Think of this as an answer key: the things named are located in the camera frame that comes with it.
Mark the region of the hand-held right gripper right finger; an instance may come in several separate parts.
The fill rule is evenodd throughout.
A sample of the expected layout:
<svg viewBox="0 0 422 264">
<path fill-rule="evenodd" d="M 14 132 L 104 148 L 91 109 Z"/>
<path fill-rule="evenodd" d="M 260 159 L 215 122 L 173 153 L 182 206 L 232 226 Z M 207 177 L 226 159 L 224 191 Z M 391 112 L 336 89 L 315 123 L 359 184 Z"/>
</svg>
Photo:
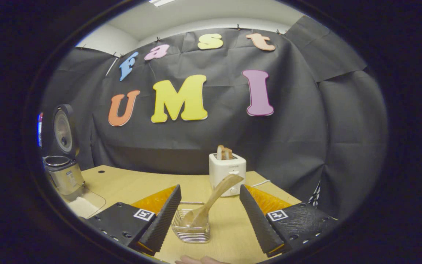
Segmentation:
<svg viewBox="0 0 422 264">
<path fill-rule="evenodd" d="M 308 203 L 293 205 L 246 184 L 241 185 L 239 197 L 260 248 L 268 257 L 318 241 L 338 222 Z"/>
</svg>

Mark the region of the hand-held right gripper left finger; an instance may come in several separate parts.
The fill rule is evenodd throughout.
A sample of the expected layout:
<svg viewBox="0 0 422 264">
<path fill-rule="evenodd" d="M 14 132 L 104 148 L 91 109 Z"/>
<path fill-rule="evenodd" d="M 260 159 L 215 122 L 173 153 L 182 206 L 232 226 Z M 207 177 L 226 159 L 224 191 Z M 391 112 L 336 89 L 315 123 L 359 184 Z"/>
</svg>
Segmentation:
<svg viewBox="0 0 422 264">
<path fill-rule="evenodd" d="M 181 202 L 179 184 L 132 204 L 116 202 L 84 222 L 104 236 L 154 256 L 160 251 Z"/>
</svg>

